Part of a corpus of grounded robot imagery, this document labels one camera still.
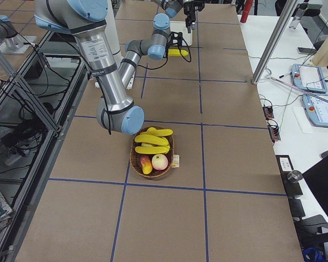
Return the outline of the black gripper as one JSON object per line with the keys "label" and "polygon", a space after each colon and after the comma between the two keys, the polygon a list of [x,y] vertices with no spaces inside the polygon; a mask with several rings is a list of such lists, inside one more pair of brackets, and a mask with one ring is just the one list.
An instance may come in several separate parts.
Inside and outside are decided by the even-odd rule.
{"label": "black gripper", "polygon": [[[186,23],[188,33],[191,33],[191,24]],[[176,46],[180,51],[183,42],[183,34],[182,32],[171,32],[168,38],[168,47]]]}
{"label": "black gripper", "polygon": [[193,22],[191,29],[195,30],[196,12],[203,10],[203,1],[187,0],[183,1],[184,14],[186,15],[186,22]]}

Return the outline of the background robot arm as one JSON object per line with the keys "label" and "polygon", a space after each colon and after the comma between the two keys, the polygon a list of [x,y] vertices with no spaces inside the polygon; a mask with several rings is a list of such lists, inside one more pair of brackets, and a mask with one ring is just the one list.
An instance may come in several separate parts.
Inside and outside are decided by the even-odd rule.
{"label": "background robot arm", "polygon": [[25,40],[18,34],[6,15],[0,15],[0,51],[7,54],[24,53]]}

